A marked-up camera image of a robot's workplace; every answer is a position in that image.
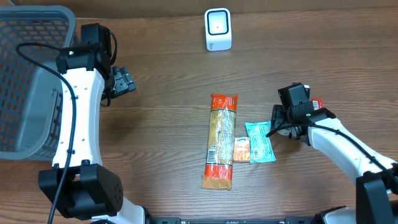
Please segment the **green lid jar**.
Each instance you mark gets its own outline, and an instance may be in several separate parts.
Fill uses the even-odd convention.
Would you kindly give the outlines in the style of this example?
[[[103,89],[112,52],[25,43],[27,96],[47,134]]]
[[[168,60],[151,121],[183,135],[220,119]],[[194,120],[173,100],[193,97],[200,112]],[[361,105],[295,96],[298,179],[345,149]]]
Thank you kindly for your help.
[[[288,129],[280,129],[278,130],[278,133],[282,136],[289,136],[291,134],[291,130]]]

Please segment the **teal tissue packet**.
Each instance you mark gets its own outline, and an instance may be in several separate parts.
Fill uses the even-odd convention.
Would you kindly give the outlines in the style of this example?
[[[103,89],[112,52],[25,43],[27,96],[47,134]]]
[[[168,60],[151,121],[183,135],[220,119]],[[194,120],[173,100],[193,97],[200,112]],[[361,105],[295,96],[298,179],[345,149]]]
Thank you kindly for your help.
[[[275,162],[276,158],[270,138],[271,122],[245,123],[250,145],[250,163]]]

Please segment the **red stick snack packet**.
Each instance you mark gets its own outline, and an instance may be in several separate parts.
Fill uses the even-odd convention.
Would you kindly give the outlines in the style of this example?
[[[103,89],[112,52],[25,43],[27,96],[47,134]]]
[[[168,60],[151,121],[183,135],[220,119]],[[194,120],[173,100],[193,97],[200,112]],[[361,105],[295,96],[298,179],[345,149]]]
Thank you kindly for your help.
[[[323,107],[323,100],[320,98],[312,98],[314,110],[319,110]]]

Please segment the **small orange snack packet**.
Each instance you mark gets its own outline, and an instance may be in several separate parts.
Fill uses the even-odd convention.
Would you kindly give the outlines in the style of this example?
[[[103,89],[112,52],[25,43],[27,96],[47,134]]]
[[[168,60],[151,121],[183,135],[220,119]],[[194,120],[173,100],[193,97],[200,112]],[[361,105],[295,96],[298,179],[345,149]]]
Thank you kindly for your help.
[[[234,139],[233,161],[250,161],[250,144],[248,137],[239,137]]]

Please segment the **orange spaghetti package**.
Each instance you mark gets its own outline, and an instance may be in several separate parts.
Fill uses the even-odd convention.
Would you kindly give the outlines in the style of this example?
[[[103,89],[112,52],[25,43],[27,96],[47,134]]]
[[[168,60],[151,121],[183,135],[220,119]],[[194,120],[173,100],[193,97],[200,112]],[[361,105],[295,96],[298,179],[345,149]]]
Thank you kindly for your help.
[[[237,95],[211,95],[204,189],[232,189],[237,101]]]

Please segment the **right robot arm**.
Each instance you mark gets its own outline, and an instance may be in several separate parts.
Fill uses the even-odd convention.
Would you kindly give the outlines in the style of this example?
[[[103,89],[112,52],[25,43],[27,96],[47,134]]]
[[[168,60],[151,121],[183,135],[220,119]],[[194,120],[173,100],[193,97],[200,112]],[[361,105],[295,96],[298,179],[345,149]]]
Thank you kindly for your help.
[[[305,110],[274,105],[271,132],[280,132],[324,153],[354,183],[356,206],[340,206],[316,214],[313,223],[397,223],[397,162],[371,149],[351,134],[326,108]]]

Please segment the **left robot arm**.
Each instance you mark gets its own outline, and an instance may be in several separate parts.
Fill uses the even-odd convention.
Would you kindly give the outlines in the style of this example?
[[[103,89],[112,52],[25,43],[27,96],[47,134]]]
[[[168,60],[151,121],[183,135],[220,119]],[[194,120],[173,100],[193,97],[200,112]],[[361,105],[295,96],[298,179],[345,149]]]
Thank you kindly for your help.
[[[65,218],[94,223],[148,223],[146,210],[123,195],[121,179],[103,167],[99,147],[100,104],[111,76],[111,50],[88,44],[60,50],[60,137],[52,168],[39,173],[39,187],[52,202],[48,222]]]

